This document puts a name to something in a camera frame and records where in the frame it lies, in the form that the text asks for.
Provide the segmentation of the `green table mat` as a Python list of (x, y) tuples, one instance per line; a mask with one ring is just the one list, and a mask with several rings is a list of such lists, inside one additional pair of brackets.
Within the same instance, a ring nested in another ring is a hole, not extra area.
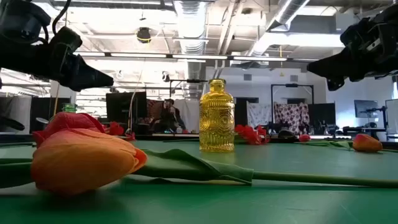
[[(359, 153), (297, 144), (238, 145), (204, 153), (195, 142), (136, 141), (262, 172), (398, 179), (398, 152)], [(33, 184), (0, 189), (0, 224), (398, 224), (398, 189), (269, 182), (181, 184), (130, 175), (80, 197)]]

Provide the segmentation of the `white lit screen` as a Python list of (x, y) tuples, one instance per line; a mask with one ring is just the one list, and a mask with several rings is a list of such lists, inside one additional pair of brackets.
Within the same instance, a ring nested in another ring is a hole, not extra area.
[(387, 134), (398, 134), (398, 99), (386, 100), (386, 119)]

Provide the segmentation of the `red small-flower bunch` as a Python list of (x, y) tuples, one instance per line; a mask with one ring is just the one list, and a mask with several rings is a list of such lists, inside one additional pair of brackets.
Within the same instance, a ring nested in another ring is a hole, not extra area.
[(108, 127), (104, 129), (106, 134), (112, 136), (122, 136), (126, 141), (135, 141), (136, 136), (134, 132), (130, 132), (130, 130), (125, 131), (124, 128), (117, 122), (112, 121), (109, 123)]
[(270, 141), (267, 130), (262, 126), (253, 128), (251, 126), (237, 125), (234, 129), (236, 144), (264, 145)]

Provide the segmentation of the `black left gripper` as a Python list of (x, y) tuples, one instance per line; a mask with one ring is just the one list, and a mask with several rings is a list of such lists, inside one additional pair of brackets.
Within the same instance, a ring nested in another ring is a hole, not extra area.
[(0, 68), (55, 80), (77, 92), (112, 86), (112, 77), (74, 54), (81, 45), (80, 36), (67, 27), (62, 27), (47, 44), (22, 44), (0, 37)]

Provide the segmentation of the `smooth silver air duct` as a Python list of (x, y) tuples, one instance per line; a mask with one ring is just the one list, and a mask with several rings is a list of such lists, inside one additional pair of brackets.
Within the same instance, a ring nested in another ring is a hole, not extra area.
[(289, 31), (290, 24), (310, 0), (280, 0), (277, 9), (268, 13), (266, 17), (266, 30), (248, 50), (246, 56), (258, 57), (271, 45), (282, 45)]

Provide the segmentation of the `black partition panel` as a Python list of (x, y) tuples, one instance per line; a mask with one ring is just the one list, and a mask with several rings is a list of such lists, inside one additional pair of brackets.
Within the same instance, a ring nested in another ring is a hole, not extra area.
[(30, 106), (29, 132), (43, 130), (47, 122), (53, 117), (55, 106), (57, 106), (56, 113), (58, 113), (63, 111), (63, 106), (66, 103), (70, 103), (70, 98), (58, 98), (56, 103), (55, 98), (33, 97)]
[(336, 124), (334, 103), (309, 104), (308, 112), (312, 126), (317, 126), (320, 121), (324, 121), (326, 124)]

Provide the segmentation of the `grey curtain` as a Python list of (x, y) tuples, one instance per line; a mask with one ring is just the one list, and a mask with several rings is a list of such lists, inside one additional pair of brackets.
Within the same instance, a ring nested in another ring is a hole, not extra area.
[(25, 127), (19, 131), (0, 123), (0, 133), (29, 134), (31, 101), (30, 96), (0, 97), (0, 115), (18, 121)]

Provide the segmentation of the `mandala tapestry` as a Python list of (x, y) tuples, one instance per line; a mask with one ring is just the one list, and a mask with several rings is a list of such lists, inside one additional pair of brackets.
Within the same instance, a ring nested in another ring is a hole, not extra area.
[(160, 119), (163, 108), (163, 101), (147, 100), (147, 119), (149, 124), (153, 124)]

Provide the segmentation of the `yellow glass vase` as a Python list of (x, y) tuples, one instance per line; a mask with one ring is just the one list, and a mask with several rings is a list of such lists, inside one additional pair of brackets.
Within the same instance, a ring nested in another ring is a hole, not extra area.
[(234, 151), (234, 98), (225, 91), (224, 79), (208, 82), (200, 99), (199, 140), (203, 152)]

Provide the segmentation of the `floral patterned cloth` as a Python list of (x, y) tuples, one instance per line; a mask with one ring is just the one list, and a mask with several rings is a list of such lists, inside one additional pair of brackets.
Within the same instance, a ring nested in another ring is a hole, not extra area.
[(286, 124), (288, 130), (296, 135), (308, 134), (310, 129), (308, 105), (274, 103), (274, 122)]

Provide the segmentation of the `person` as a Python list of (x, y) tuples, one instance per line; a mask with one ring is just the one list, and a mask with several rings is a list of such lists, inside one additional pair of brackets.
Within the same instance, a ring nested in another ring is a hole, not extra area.
[(157, 133), (164, 133), (165, 131), (176, 133), (178, 128), (186, 129), (180, 110), (174, 107), (173, 99), (166, 99), (162, 104), (160, 118), (155, 122), (154, 130)]

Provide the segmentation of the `orange artificial tulip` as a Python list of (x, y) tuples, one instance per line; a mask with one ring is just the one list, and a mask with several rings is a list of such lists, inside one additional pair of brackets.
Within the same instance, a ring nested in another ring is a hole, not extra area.
[(374, 153), (383, 150), (382, 143), (367, 134), (357, 134), (352, 141), (327, 141), (326, 145), (354, 149), (357, 152)]
[(122, 179), (147, 162), (131, 143), (89, 129), (63, 129), (36, 142), (30, 159), (0, 159), (0, 189), (33, 182), (53, 194), (77, 195)]

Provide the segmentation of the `red artificial tulip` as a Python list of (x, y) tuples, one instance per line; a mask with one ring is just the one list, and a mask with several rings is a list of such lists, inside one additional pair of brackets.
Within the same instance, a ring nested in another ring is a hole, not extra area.
[[(103, 125), (85, 113), (57, 113), (42, 131), (33, 133), (37, 137), (49, 137), (63, 129), (89, 129), (105, 133)], [(144, 167), (132, 174), (163, 179), (185, 179), (195, 181), (227, 180), (250, 185), (253, 180), (274, 180), (282, 182), (304, 182), (335, 185), (355, 185), (366, 187), (398, 188), (398, 180), (359, 179), (309, 174), (288, 174), (256, 172), (232, 164), (206, 161), (182, 151), (171, 149), (165, 152), (142, 150), (147, 156)]]
[[(334, 139), (315, 139), (312, 140), (309, 135), (304, 134), (299, 136), (298, 141), (300, 144), (310, 145), (310, 146), (323, 146), (323, 147), (334, 147), (327, 146), (327, 141), (352, 141), (353, 139), (342, 139), (342, 140), (334, 140)], [(383, 146), (382, 151), (395, 151), (398, 152), (398, 142), (381, 142)]]

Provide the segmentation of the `white patterned cloth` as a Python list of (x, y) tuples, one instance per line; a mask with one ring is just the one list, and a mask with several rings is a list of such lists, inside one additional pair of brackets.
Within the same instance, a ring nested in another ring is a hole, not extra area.
[(246, 103), (248, 125), (256, 128), (257, 126), (267, 125), (272, 120), (271, 105), (264, 103)]

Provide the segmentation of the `dark desk monitor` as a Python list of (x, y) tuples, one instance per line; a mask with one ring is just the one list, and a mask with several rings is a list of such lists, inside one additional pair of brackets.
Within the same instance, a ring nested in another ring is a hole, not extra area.
[(377, 118), (378, 103), (373, 100), (354, 100), (354, 112), (357, 118)]

